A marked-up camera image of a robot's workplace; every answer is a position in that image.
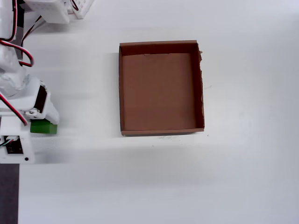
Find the cardboard box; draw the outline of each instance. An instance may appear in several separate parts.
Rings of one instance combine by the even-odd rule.
[[[192,133],[205,127],[196,41],[121,43],[121,133]]]

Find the white table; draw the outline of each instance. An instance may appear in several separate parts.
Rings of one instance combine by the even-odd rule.
[[[53,94],[48,164],[22,165],[20,224],[297,224],[296,0],[97,0],[25,47]],[[120,42],[193,40],[205,132],[122,137]]]

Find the green block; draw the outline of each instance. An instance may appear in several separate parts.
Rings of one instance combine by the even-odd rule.
[[[46,119],[43,120],[31,120],[31,133],[41,133],[41,134],[56,134],[57,125],[52,124]]]

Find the cable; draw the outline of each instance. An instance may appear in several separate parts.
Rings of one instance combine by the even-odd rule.
[[[2,40],[0,40],[0,43],[3,44],[3,45],[5,45],[5,46],[13,47],[13,48],[16,48],[16,49],[20,50],[21,52],[24,52],[28,56],[28,58],[30,60],[30,63],[27,63],[27,62],[24,62],[24,61],[21,61],[21,60],[19,60],[19,63],[21,65],[25,65],[25,66],[28,66],[28,67],[32,67],[33,66],[33,64],[34,64],[33,56],[25,48],[22,48],[22,47],[20,47],[18,45],[15,45],[15,44],[12,44],[12,43],[9,43],[9,42],[6,42],[6,41],[2,41]]]
[[[13,0],[13,12],[14,12],[14,23],[13,23],[13,33],[9,39],[0,38],[0,40],[10,42],[14,39],[15,33],[17,31],[17,22],[18,22],[18,4],[17,0]]]
[[[30,34],[30,32],[31,32],[31,30],[33,29],[33,27],[35,26],[36,22],[39,21],[41,18],[42,18],[42,16],[40,15],[40,16],[37,18],[37,20],[34,22],[33,26],[32,26],[29,30],[27,30],[27,32],[25,33],[25,35],[24,35],[23,38],[22,38],[22,41],[21,41],[21,47],[23,47],[23,42],[24,42],[25,38]]]
[[[4,104],[12,111],[14,112],[14,114],[21,120],[21,122],[23,122],[23,124],[26,126],[28,124],[26,118],[17,110],[15,109],[10,103],[9,101],[6,99],[6,97],[0,93],[0,100],[2,100],[4,102]]]
[[[9,139],[9,140],[6,140],[5,142],[3,142],[2,144],[0,144],[0,147],[1,146],[5,146],[7,145],[8,143],[12,142],[13,140],[12,139]]]
[[[71,6],[73,6],[73,8],[74,8],[76,11],[79,11],[79,8],[78,8],[78,6],[76,5],[76,3],[75,3],[74,0],[71,0]]]

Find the black floor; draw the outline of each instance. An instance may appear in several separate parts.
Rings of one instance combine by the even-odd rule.
[[[18,223],[19,164],[0,164],[0,223]]]

